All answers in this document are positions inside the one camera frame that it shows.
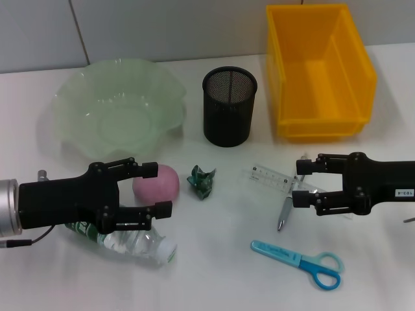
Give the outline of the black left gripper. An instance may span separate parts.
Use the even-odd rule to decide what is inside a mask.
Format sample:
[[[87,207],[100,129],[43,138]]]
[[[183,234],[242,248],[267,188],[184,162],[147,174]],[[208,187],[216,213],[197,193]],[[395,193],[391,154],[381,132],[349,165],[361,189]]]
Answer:
[[[23,229],[89,222],[108,234],[116,230],[119,208],[117,179],[155,178],[157,162],[139,165],[134,157],[92,163],[75,178],[22,183],[18,214]]]

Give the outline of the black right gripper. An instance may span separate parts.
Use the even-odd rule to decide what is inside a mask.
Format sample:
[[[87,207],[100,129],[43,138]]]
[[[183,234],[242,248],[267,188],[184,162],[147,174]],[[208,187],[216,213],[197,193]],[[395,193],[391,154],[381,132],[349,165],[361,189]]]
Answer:
[[[343,192],[309,192],[294,190],[295,208],[314,206],[318,216],[370,214],[372,207],[384,202],[414,201],[414,162],[375,161],[362,152],[347,157],[338,154],[318,154],[315,161],[296,161],[298,175],[313,173],[341,174]]]

